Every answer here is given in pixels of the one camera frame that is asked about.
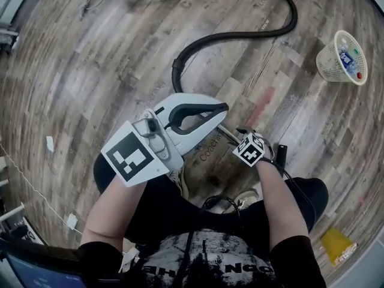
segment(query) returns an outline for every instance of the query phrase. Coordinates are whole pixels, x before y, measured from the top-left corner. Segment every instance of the person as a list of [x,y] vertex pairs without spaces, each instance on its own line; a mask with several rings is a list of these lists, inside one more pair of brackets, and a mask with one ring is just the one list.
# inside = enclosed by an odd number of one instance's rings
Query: person
[[123,287],[326,287],[308,237],[328,202],[325,184],[283,181],[264,161],[256,169],[263,200],[216,214],[183,198],[182,176],[127,188],[100,154],[94,177],[102,195],[78,249],[84,274],[118,272],[126,237],[144,246]]

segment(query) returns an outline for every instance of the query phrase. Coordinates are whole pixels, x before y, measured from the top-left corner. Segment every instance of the metal pole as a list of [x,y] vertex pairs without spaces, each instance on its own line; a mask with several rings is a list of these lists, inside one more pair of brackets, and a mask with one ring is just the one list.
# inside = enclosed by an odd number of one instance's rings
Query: metal pole
[[11,210],[10,212],[7,212],[6,214],[3,214],[1,217],[0,217],[0,223],[3,222],[4,220],[12,217],[12,215],[15,215],[17,214],[18,212],[24,210],[24,204],[22,203],[21,206]]
[[[201,116],[202,117],[207,117],[208,114],[207,113],[201,113]],[[241,143],[241,140],[238,139],[232,132],[230,132],[226,127],[224,127],[223,125],[219,125],[217,126],[217,129],[222,132],[229,140],[232,141],[232,143],[236,144],[236,145],[239,145]]]

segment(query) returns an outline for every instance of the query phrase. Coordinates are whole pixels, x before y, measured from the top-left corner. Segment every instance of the knee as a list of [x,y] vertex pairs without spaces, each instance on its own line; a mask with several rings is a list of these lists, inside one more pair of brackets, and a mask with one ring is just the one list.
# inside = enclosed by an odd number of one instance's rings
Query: knee
[[95,161],[93,173],[96,186],[100,193],[105,191],[116,175],[115,171],[111,168],[102,154],[99,154]]
[[325,203],[328,203],[328,189],[325,183],[319,178],[311,178],[311,184],[316,188],[317,195],[320,196]]

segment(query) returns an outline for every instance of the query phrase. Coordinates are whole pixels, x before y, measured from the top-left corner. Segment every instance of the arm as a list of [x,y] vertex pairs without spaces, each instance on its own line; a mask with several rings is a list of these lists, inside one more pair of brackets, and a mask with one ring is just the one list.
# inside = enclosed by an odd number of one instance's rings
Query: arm
[[146,182],[126,187],[115,177],[88,216],[81,244],[101,241],[122,251],[124,233],[146,187]]
[[259,161],[256,168],[262,185],[264,206],[269,221],[269,246],[292,236],[308,236],[308,229],[296,200],[278,170]]

